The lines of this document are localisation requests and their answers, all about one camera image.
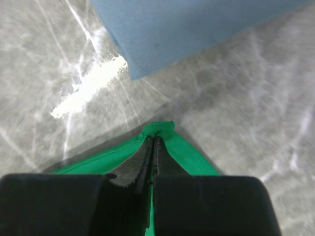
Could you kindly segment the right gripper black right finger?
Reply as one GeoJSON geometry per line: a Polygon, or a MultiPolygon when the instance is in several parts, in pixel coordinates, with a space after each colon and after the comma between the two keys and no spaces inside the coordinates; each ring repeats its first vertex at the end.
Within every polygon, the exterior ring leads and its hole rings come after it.
{"type": "Polygon", "coordinates": [[[153,155],[157,236],[279,236],[264,184],[247,176],[196,176],[181,167],[157,137],[153,155]]]}

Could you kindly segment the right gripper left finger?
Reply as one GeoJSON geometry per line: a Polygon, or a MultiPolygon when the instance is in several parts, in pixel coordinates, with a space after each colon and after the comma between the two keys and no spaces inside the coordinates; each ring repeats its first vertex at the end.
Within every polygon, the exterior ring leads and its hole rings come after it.
{"type": "Polygon", "coordinates": [[[3,236],[143,236],[153,139],[101,174],[9,174],[0,180],[3,236]]]}

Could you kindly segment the green t-shirt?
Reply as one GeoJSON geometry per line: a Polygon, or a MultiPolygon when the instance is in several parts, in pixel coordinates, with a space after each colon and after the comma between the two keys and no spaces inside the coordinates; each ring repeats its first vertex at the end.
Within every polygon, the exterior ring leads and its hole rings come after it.
{"type": "Polygon", "coordinates": [[[59,168],[55,174],[106,174],[131,157],[145,141],[160,135],[173,159],[189,174],[197,176],[219,176],[210,164],[189,142],[175,131],[173,121],[158,121],[146,124],[142,131],[123,143],[99,152],[67,167],[59,168]]]}

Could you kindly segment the folded blue-grey t-shirt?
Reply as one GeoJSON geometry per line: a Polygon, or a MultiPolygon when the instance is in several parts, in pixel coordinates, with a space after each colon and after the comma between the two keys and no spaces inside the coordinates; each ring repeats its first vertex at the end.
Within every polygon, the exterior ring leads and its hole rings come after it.
{"type": "Polygon", "coordinates": [[[304,0],[94,0],[136,80],[221,43],[304,0]]]}

